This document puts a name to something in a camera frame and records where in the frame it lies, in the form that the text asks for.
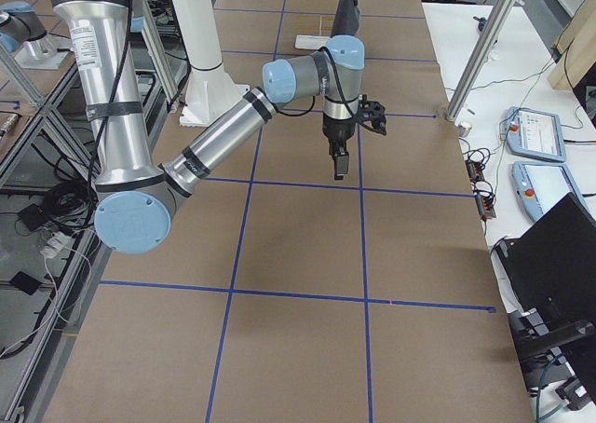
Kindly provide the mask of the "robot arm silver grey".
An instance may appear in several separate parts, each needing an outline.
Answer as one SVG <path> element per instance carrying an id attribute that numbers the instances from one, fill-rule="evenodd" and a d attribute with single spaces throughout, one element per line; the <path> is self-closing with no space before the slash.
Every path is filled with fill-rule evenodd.
<path id="1" fill-rule="evenodd" d="M 266 63 L 255 87 L 235 83 L 224 67 L 212 0 L 171 2 L 188 60 L 179 124 L 199 133 L 170 160 L 159 160 L 155 152 L 166 127 L 147 128 L 130 53 L 131 33 L 144 24 L 141 0 L 51 0 L 69 29 L 93 132 L 90 222 L 106 247 L 124 254 L 162 244 L 197 184 L 292 102 L 322 101 L 336 180 L 348 174 L 356 128 L 386 130 L 384 107 L 361 90 L 359 0 L 339 0 L 325 43 L 310 54 Z"/>

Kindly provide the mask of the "second robot arm in background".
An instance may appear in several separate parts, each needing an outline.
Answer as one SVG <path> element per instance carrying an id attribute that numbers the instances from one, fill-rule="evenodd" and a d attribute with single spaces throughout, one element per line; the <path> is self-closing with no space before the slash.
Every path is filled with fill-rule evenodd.
<path id="1" fill-rule="evenodd" d="M 58 70 L 71 51 L 70 39 L 52 36 L 23 1 L 1 6 L 1 45 L 23 69 Z"/>

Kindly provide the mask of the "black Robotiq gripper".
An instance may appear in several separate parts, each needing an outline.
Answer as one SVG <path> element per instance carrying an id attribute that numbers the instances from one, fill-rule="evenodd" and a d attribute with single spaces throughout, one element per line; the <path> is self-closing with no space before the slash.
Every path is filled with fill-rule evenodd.
<path id="1" fill-rule="evenodd" d="M 328 140 L 329 154 L 347 154 L 347 141 L 353 137 L 356 126 L 386 136 L 386 108 L 377 101 L 369 100 L 363 94 L 358 103 L 350 104 L 352 115 L 348 118 L 334 118 L 323 114 L 322 131 Z"/>

